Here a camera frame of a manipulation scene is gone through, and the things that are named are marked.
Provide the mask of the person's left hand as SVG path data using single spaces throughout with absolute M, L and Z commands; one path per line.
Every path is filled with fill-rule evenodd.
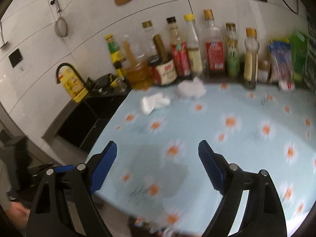
M 30 209 L 24 207 L 20 202 L 10 202 L 9 208 L 5 210 L 6 215 L 17 230 L 27 229 L 30 212 Z

